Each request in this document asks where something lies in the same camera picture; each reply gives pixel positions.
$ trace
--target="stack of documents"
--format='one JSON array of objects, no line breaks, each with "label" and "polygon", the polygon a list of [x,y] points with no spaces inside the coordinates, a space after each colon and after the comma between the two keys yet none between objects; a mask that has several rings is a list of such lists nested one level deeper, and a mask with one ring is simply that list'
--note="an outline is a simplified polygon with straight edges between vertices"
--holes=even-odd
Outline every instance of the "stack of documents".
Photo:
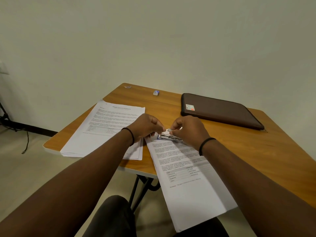
[{"label": "stack of documents", "polygon": [[[69,157],[85,157],[144,113],[144,107],[118,105],[100,100],[60,153]],[[129,147],[123,159],[142,158],[143,139]]]},{"label": "stack of documents", "polygon": [[146,143],[177,232],[237,207],[214,168],[194,148],[157,135]]}]

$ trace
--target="forearm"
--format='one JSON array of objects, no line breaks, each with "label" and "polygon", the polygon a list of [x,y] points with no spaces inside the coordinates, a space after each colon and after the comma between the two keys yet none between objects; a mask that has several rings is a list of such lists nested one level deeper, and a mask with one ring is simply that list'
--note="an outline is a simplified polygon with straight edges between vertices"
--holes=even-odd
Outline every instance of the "forearm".
[{"label": "forearm", "polygon": [[31,195],[0,223],[1,236],[75,235],[132,143],[122,130]]},{"label": "forearm", "polygon": [[216,140],[203,154],[222,179],[258,236],[310,236],[316,210],[281,187]]}]

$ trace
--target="wooden tabletop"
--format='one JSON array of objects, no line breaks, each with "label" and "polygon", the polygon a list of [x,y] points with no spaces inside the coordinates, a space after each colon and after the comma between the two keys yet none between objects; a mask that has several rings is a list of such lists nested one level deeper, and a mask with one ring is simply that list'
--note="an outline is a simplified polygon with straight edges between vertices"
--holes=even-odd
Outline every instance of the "wooden tabletop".
[{"label": "wooden tabletop", "polygon": [[[156,116],[166,128],[180,116],[181,95],[123,83],[103,100],[114,104],[145,107],[145,112]],[[58,132],[43,146],[60,151],[80,126],[91,107]],[[263,111],[249,109],[265,126],[265,131],[202,120],[209,134],[224,144],[251,166],[316,207],[316,162],[296,144]],[[144,141],[143,160],[122,160],[120,167],[127,171],[156,177],[156,171]]]}]

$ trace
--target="person's left hand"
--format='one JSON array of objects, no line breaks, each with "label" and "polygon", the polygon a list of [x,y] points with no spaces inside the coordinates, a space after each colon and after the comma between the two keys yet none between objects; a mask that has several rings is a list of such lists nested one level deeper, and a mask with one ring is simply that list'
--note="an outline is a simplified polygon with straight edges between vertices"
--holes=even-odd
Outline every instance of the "person's left hand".
[{"label": "person's left hand", "polygon": [[161,132],[166,131],[166,128],[156,117],[148,114],[140,115],[140,117],[138,117],[127,128],[132,131],[135,143],[140,141],[143,137],[155,135],[155,132],[161,134]]}]

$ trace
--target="person's right arm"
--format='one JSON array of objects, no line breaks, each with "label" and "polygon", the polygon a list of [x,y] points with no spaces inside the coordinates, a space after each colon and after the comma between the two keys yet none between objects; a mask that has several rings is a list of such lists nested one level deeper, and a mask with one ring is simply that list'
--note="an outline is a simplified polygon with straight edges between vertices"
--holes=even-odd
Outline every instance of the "person's right arm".
[{"label": "person's right arm", "polygon": [[[210,137],[197,117],[180,117],[171,129],[171,135],[196,150]],[[251,167],[217,140],[208,141],[202,153],[257,236],[316,235],[316,209],[305,201]]]}]

